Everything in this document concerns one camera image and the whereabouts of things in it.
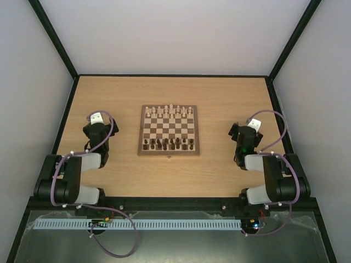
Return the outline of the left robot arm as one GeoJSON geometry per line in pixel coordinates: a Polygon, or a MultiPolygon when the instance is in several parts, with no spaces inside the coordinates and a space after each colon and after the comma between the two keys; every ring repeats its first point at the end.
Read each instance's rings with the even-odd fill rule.
{"type": "Polygon", "coordinates": [[[103,168],[109,158],[109,138],[119,132],[113,118],[104,124],[101,114],[90,117],[83,128],[88,138],[83,152],[62,155],[47,155],[39,173],[34,197],[39,201],[51,202],[53,206],[95,205],[102,190],[85,186],[81,175],[85,171],[103,168]]]}

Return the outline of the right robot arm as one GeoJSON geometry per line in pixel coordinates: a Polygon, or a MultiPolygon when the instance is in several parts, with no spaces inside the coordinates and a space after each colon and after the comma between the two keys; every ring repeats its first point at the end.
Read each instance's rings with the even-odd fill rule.
{"type": "Polygon", "coordinates": [[[234,162],[246,171],[259,171],[264,184],[245,188],[239,194],[239,211],[250,215],[265,205],[295,204],[310,198],[311,188],[295,153],[257,152],[263,135],[254,127],[234,123],[228,135],[236,142],[234,162]]]}

